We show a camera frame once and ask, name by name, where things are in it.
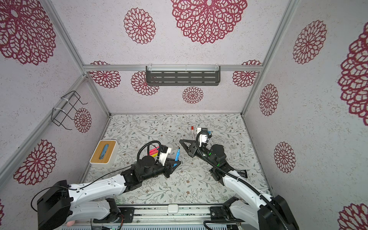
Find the blue highlighter pen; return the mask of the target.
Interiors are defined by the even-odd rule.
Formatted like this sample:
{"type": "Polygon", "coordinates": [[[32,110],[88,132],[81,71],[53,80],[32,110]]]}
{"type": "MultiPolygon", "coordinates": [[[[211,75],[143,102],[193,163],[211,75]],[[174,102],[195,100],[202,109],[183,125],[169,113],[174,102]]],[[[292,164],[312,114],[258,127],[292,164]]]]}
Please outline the blue highlighter pen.
{"type": "Polygon", "coordinates": [[[175,161],[179,160],[179,156],[180,156],[180,148],[178,149],[176,156],[175,156],[175,161]]]}

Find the white red-tipped marker pen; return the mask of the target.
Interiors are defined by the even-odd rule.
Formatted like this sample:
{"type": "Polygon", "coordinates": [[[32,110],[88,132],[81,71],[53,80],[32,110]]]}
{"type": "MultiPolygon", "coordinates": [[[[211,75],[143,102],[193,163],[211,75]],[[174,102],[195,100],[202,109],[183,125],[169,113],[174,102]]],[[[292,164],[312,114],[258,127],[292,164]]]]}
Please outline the white red-tipped marker pen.
{"type": "Polygon", "coordinates": [[[192,139],[195,140],[196,136],[194,132],[194,126],[191,126],[191,134],[192,134],[192,139]]]}

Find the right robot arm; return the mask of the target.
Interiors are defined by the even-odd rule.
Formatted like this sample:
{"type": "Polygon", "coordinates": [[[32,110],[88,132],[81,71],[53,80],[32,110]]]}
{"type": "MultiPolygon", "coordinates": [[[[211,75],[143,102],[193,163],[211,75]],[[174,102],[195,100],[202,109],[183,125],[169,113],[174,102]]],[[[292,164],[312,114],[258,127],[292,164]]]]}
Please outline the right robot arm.
{"type": "Polygon", "coordinates": [[[287,201],[281,196],[271,196],[246,181],[245,170],[235,170],[227,162],[224,147],[198,145],[195,140],[180,140],[186,153],[198,157],[212,166],[210,173],[215,181],[234,191],[221,207],[211,207],[211,219],[205,224],[245,223],[251,230],[297,230],[299,226],[287,201]]]}

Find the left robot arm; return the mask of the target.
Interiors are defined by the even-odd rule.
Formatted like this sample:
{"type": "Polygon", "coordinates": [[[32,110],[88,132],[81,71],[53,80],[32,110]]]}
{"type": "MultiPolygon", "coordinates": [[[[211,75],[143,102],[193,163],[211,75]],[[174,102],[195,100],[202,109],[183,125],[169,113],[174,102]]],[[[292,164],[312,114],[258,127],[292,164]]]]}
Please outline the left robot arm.
{"type": "Polygon", "coordinates": [[[112,222],[121,215],[112,196],[133,191],[143,181],[161,174],[169,178],[180,165],[179,160],[168,158],[161,163],[144,156],[129,169],[103,180],[71,185],[66,180],[59,181],[44,189],[37,200],[38,229],[54,230],[64,223],[87,218],[112,222]]]}

